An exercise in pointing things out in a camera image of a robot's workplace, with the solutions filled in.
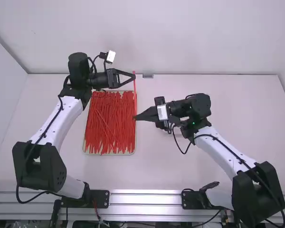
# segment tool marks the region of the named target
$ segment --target white wall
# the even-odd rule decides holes
[[[0,147],[26,78],[27,73],[0,44]]]
[[[285,90],[285,0],[0,0],[0,37],[31,73],[111,48],[124,70],[275,73]]]

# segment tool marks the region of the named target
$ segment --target robotic arm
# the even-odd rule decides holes
[[[208,95],[193,94],[184,100],[168,103],[164,97],[156,97],[154,101],[155,106],[135,116],[135,119],[155,122],[156,127],[169,134],[174,134],[174,127],[179,127],[184,138],[214,159],[232,180],[230,209],[248,227],[254,227],[279,211],[282,212],[285,223],[285,201],[275,168],[268,162],[257,163],[219,135],[207,120],[211,115]],[[214,182],[198,192],[193,191],[193,198],[189,202],[196,202],[203,208],[211,207],[212,199],[206,191],[218,184]]]
[[[114,56],[112,51],[100,53],[104,65],[112,63]],[[59,155],[60,147],[73,122],[86,108],[92,89],[119,88],[133,81],[135,75],[114,68],[98,73],[91,58],[80,52],[69,56],[68,68],[70,75],[65,79],[52,114],[28,142],[17,142],[12,149],[19,203],[26,203],[19,199],[19,187],[54,192],[87,204],[93,201],[89,185],[67,174]],[[129,79],[121,83],[119,75]]]
[[[105,60],[105,66],[105,63],[113,62],[115,54],[109,51],[99,56]],[[93,203],[95,192],[92,193],[89,185],[67,174],[59,155],[60,147],[73,122],[86,108],[92,89],[119,88],[135,79],[134,74],[114,68],[105,68],[104,72],[98,73],[94,61],[85,53],[69,56],[70,75],[65,79],[52,114],[28,142],[17,142],[13,147],[19,203],[29,202],[19,199],[19,187],[78,199],[85,205]],[[129,79],[121,83],[119,75]],[[174,133],[174,127],[179,127],[184,138],[208,153],[233,182],[231,209],[246,225],[253,227],[285,208],[276,171],[270,163],[259,164],[224,140],[207,120],[211,115],[210,106],[210,97],[205,94],[189,95],[184,100],[168,103],[164,97],[157,97],[155,106],[135,116],[135,119],[154,122],[156,127],[169,134]],[[212,206],[207,189],[217,185],[216,182],[207,185],[194,195],[201,199],[198,202],[204,208]]]

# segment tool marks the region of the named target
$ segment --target wooden board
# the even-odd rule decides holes
[[[0,151],[0,188],[14,190],[11,149],[28,140],[48,118],[66,75],[30,75],[22,92]],[[127,85],[122,90],[132,90]],[[188,94],[210,95],[209,121],[231,144],[259,162],[271,162],[285,192],[285,94],[277,76],[155,75],[136,80],[140,113],[154,104],[154,97],[178,100]],[[182,155],[171,135],[154,123],[137,122],[136,152],[132,156],[86,156],[82,143],[88,110],[77,118],[67,134],[61,157],[69,175],[92,188],[198,189],[212,181],[230,187],[224,171],[195,146]],[[188,145],[180,132],[177,140]]]
[[[109,92],[110,93],[111,92],[120,93],[121,96],[122,96],[124,91],[110,90]],[[96,150],[95,148],[91,148],[90,146],[86,147],[86,129],[85,129],[85,137],[84,137],[84,143],[82,145],[82,150],[87,155],[131,155],[131,154],[133,154],[135,152],[135,147],[136,147],[136,124],[135,124],[135,144],[134,144],[134,150],[133,151],[128,150],[126,148],[125,150],[119,149],[118,152],[116,152],[116,151],[113,151],[113,149],[108,148],[108,150],[106,152],[103,152],[103,145],[101,146],[101,148],[99,150]]]

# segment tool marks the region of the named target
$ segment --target white table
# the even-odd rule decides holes
[[[0,191],[13,193],[15,174],[11,148],[17,141],[28,140],[47,119],[56,105],[65,76],[29,76],[0,151]],[[209,121],[241,152],[259,162],[272,163],[285,194],[285,94],[277,76],[155,75],[154,79],[137,76],[136,87],[138,112],[154,105],[156,96],[163,95],[170,101],[193,93],[210,95],[212,116]],[[133,85],[121,89],[133,89]],[[163,190],[165,195],[164,190],[175,190],[179,194],[183,188],[199,189],[213,181],[220,181],[226,189],[231,187],[227,175],[206,153],[192,146],[188,154],[182,155],[173,137],[155,128],[153,123],[137,123],[133,155],[85,155],[82,144],[87,113],[88,108],[74,122],[60,154],[68,174],[88,182],[91,188],[153,189]],[[176,134],[179,144],[185,148],[188,141],[180,132]],[[28,205],[23,206],[27,208],[25,213],[33,210]],[[44,212],[44,209],[37,210],[39,214]]]

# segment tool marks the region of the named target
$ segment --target metal extrusion frame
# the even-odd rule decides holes
[[[27,200],[37,191],[21,191],[19,196]],[[184,210],[181,206],[181,190],[110,190],[110,205],[98,212],[108,221],[170,221],[203,222],[210,219],[217,210]],[[44,194],[31,203],[19,204],[15,192],[0,192],[0,219],[8,220],[50,220],[54,195]],[[66,220],[66,208],[59,211],[59,220]],[[232,211],[228,210],[229,221],[233,222]],[[68,208],[68,220],[97,221],[94,209]],[[282,215],[270,218],[274,223],[282,223]],[[221,222],[218,214],[213,222]]]

